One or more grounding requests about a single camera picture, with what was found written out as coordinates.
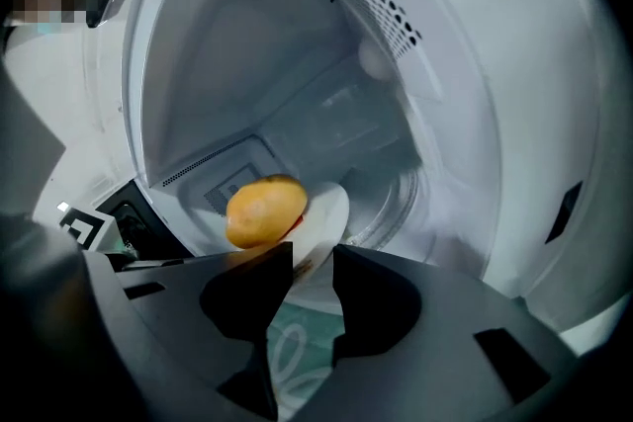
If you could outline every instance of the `green patterned cloth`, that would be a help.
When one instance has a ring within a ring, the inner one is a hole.
[[[332,371],[334,338],[345,332],[343,317],[283,303],[268,327],[268,363],[286,421],[317,392]]]

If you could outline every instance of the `white plate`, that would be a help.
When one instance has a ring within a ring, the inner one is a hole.
[[[293,243],[294,285],[327,260],[349,218],[349,199],[340,185],[319,183],[308,190],[308,196],[304,220],[283,239]]]

